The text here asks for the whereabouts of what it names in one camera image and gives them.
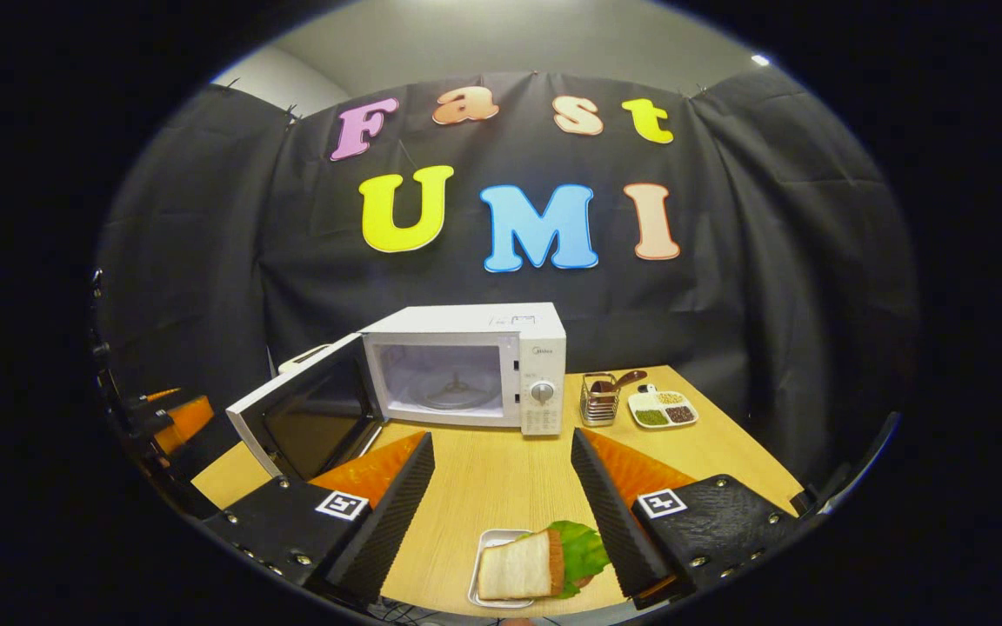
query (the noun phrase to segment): ceiling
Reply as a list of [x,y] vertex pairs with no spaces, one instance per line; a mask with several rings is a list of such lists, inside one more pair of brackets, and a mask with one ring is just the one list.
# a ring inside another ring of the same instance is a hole
[[359,0],[276,47],[348,95],[491,71],[548,71],[698,94],[755,50],[648,0]]

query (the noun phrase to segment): utensil holder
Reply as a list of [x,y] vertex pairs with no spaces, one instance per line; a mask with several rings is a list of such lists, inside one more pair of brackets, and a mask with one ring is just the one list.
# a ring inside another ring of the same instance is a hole
[[589,373],[582,374],[582,396],[580,398],[582,409],[582,424],[588,427],[599,427],[600,425],[613,424],[616,417],[616,402],[620,400],[620,390],[613,392],[592,392],[590,388],[598,380],[609,382],[609,385],[616,385],[616,377],[609,373]]

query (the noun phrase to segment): microwave knob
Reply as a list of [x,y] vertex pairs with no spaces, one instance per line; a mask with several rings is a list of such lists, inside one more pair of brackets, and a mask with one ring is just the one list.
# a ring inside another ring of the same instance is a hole
[[556,388],[550,382],[540,381],[532,386],[532,398],[543,405],[544,402],[551,400],[551,397],[556,395]]

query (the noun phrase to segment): white bread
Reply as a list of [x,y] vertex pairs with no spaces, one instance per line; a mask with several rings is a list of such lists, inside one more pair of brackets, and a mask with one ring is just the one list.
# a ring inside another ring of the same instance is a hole
[[564,544],[548,530],[482,550],[478,599],[542,598],[564,590]]

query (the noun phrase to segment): blue letter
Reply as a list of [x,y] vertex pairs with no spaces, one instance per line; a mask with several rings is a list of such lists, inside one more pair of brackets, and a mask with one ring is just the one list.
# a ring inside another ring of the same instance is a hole
[[524,264],[517,256],[513,237],[520,241],[532,265],[541,266],[548,258],[551,242],[559,246],[551,255],[551,264],[563,269],[580,269],[597,264],[597,254],[590,247],[590,224],[587,206],[593,190],[582,185],[560,185],[551,194],[544,216],[540,216],[528,195],[513,185],[482,189],[482,201],[489,203],[493,214],[493,254],[485,260],[489,272],[516,272]]

